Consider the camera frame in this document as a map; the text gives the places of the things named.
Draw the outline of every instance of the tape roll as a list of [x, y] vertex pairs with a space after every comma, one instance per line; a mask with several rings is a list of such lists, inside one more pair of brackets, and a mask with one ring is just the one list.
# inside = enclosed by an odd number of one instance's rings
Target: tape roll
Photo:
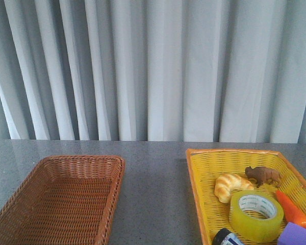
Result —
[[[265, 219], [253, 217], [245, 211], [255, 211]], [[273, 198], [256, 190], [234, 193], [230, 203], [229, 221], [241, 236], [256, 242], [270, 242], [280, 233], [284, 212]]]

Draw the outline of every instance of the table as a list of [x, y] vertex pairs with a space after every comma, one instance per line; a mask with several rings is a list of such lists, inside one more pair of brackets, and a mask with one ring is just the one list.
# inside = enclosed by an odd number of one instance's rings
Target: table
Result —
[[185, 151], [281, 152], [306, 179], [306, 144], [0, 140], [0, 210], [49, 155], [120, 155], [126, 171], [109, 244], [201, 244]]

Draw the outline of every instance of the brown animal figurine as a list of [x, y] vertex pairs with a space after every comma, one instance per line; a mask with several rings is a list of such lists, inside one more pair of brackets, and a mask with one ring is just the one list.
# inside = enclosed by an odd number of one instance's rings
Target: brown animal figurine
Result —
[[245, 169], [245, 173], [249, 179], [253, 178], [257, 180], [257, 188], [264, 183], [268, 183], [268, 180], [271, 180], [271, 183], [274, 181], [277, 182], [277, 187], [280, 187], [280, 173], [275, 169], [267, 167], [251, 168], [251, 166], [249, 166]]

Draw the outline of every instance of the toy carrot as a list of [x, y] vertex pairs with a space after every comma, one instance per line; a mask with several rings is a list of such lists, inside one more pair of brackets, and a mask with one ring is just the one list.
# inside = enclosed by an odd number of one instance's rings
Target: toy carrot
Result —
[[306, 215], [282, 191], [275, 191], [275, 195], [284, 210], [287, 222], [306, 228]]

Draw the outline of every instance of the white curtain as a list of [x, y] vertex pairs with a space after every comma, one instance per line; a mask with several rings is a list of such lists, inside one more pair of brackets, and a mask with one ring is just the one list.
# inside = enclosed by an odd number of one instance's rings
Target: white curtain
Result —
[[0, 138], [306, 143], [306, 0], [0, 0]]

